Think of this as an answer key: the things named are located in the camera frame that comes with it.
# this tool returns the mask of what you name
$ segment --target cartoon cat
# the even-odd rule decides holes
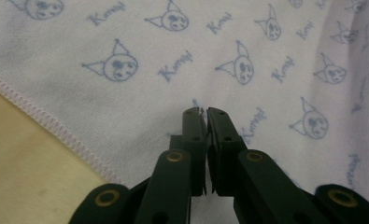
[[[105,76],[108,80],[123,82],[135,74],[138,63],[119,39],[116,39],[112,56],[98,63],[85,63],[82,67],[90,69],[97,75]]]
[[[347,70],[334,65],[334,63],[323,53],[321,53],[324,62],[324,68],[313,75],[319,77],[325,83],[337,84],[344,80]]]
[[[341,24],[341,22],[338,22],[338,26],[340,33],[338,35],[332,35],[332,39],[341,44],[351,44],[355,42],[359,35],[359,31],[350,31],[347,27]]]
[[[289,127],[313,139],[322,138],[329,128],[327,119],[315,107],[310,105],[304,97],[301,97],[301,100],[303,101],[304,116]]]
[[[64,10],[61,0],[9,0],[32,19],[43,21],[59,16]]]
[[[172,0],[169,0],[167,11],[162,16],[145,19],[145,21],[173,32],[182,31],[189,25],[187,16],[181,12],[180,8]]]
[[[292,7],[298,8],[303,5],[303,0],[289,0]]]
[[[227,74],[236,77],[240,84],[246,85],[251,81],[251,78],[254,75],[254,67],[245,46],[239,40],[236,41],[236,45],[238,54],[236,59],[216,67],[216,71],[224,71]]]
[[[266,37],[270,40],[277,40],[280,38],[282,30],[280,25],[277,23],[277,15],[274,11],[274,8],[269,5],[269,18],[263,21],[255,21],[256,23],[260,24],[263,28],[263,32],[265,33]]]
[[[369,0],[352,0],[352,6],[345,9],[352,13],[359,13],[364,11],[369,5]]]

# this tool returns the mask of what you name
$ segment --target stitched hem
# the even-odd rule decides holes
[[[54,134],[66,146],[86,161],[97,173],[111,183],[122,184],[121,179],[107,165],[91,152],[81,140],[69,132],[56,118],[33,105],[19,92],[13,90],[2,78],[0,78],[0,94],[6,97],[12,104],[20,108],[32,119],[37,121],[49,132]]]

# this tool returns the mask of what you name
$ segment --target yellow surface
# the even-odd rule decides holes
[[[106,181],[0,95],[0,223],[68,223]]]

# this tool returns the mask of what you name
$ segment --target brass insert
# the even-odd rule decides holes
[[[248,158],[249,161],[262,161],[263,155],[258,152],[250,152],[246,155],[246,158]]]
[[[94,202],[97,206],[107,207],[115,203],[120,198],[120,192],[115,189],[106,189],[105,191],[99,193]]]
[[[169,161],[176,162],[176,161],[182,161],[184,159],[184,156],[183,156],[183,154],[181,154],[179,152],[171,152],[171,153],[167,154],[166,158]]]
[[[356,207],[358,202],[351,195],[340,189],[330,189],[327,194],[333,202],[338,203],[345,207]]]

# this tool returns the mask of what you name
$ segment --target white fabric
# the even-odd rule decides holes
[[[369,200],[369,0],[0,1],[2,81],[128,187],[199,105],[301,188]],[[193,199],[192,223],[237,223],[232,199]]]

